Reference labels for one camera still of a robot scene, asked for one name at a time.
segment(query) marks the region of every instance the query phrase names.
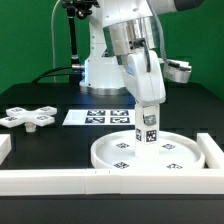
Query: table surface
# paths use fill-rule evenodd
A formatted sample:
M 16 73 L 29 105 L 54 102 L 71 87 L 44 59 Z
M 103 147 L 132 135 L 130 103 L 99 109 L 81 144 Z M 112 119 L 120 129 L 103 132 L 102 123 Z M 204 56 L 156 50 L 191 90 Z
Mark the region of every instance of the table surface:
M 199 84 L 166 84 L 160 127 L 196 140 L 209 133 L 224 150 L 224 102 Z M 62 126 L 69 109 L 133 109 L 129 94 L 88 95 L 69 84 L 18 84 L 0 95 L 0 118 L 5 110 L 35 110 L 53 106 L 56 122 L 26 133 L 23 125 L 10 134 L 12 151 L 0 169 L 90 168 L 90 147 L 99 137 L 134 126 Z M 222 195 L 82 195 L 1 197 L 0 222 L 7 223 L 221 223 Z

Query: white circular tray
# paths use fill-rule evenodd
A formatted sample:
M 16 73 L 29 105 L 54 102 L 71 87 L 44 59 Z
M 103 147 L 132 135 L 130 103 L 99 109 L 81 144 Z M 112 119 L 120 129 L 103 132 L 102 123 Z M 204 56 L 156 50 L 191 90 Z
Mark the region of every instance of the white circular tray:
M 196 142 L 181 135 L 159 132 L 159 141 L 150 145 L 158 150 L 155 158 L 135 155 L 135 131 L 106 135 L 91 147 L 91 162 L 95 168 L 117 169 L 198 169 L 205 156 Z

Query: black cable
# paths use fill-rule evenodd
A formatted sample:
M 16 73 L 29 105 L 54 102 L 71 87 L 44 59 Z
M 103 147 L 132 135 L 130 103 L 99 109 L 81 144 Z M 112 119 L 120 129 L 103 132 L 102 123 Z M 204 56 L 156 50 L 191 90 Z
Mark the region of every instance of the black cable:
M 51 73 L 54 73 L 54 72 L 57 72 L 57 71 L 62 71 L 62 70 L 66 70 L 66 69 L 72 69 L 72 66 L 63 66 L 63 67 L 58 67 L 58 68 L 54 68 L 54 69 L 51 69 L 49 71 L 46 71 L 44 72 L 43 74 L 41 74 L 40 76 L 38 76 L 37 78 L 35 78 L 32 83 L 38 83 L 38 81 L 40 79 L 42 79 L 43 77 L 51 74 Z
M 48 77 L 54 77 L 54 76 L 72 76 L 72 75 L 79 75 L 80 72 L 73 72 L 73 73 L 64 73 L 64 74 L 49 74 L 49 75 L 45 75 L 43 77 L 39 77 L 37 82 L 40 81 L 43 78 L 48 78 Z

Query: green backdrop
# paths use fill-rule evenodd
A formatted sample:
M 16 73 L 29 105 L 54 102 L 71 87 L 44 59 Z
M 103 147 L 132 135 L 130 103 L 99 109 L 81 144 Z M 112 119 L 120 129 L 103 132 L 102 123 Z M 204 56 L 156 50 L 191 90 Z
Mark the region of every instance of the green backdrop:
M 7 0 L 0 7 L 0 93 L 52 68 L 51 13 L 56 0 Z M 224 1 L 205 0 L 196 10 L 160 16 L 167 55 L 190 61 L 191 81 L 224 99 Z M 88 21 L 76 21 L 81 61 L 89 53 Z M 55 20 L 57 66 L 70 64 L 67 15 Z

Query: white cross-shaped block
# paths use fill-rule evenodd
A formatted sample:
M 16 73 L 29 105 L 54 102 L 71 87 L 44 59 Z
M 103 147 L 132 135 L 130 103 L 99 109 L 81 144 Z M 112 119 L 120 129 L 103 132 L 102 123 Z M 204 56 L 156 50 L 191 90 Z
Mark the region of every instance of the white cross-shaped block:
M 0 119 L 0 124 L 8 128 L 25 123 L 27 132 L 35 132 L 36 125 L 45 126 L 54 123 L 55 119 L 51 117 L 57 113 L 54 107 L 46 106 L 34 111 L 27 111 L 20 107 L 14 107 L 6 110 L 8 117 Z

